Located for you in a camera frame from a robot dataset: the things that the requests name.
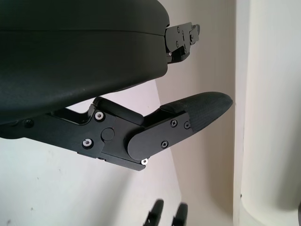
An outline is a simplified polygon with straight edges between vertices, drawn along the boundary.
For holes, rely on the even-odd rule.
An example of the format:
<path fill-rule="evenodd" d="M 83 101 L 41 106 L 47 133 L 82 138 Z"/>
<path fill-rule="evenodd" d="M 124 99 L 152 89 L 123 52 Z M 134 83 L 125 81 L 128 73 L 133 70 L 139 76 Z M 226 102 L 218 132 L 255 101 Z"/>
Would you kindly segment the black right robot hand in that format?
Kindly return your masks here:
<path fill-rule="evenodd" d="M 149 211 L 143 226 L 158 226 L 161 220 L 163 207 L 164 207 L 164 201 L 162 199 L 157 199 L 151 211 Z M 188 205 L 186 203 L 181 202 L 175 216 L 173 217 L 171 226 L 185 226 L 187 221 L 187 216 L 188 216 Z"/>

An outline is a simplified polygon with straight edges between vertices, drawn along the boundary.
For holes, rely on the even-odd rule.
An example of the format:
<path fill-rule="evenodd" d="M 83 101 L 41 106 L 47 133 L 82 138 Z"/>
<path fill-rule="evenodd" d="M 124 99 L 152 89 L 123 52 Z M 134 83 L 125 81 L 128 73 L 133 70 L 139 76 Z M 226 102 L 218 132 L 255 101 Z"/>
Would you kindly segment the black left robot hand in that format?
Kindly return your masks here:
<path fill-rule="evenodd" d="M 28 138 L 133 170 L 222 116 L 204 92 L 142 116 L 103 96 L 166 74 L 199 40 L 157 0 L 3 0 L 0 136 Z"/>

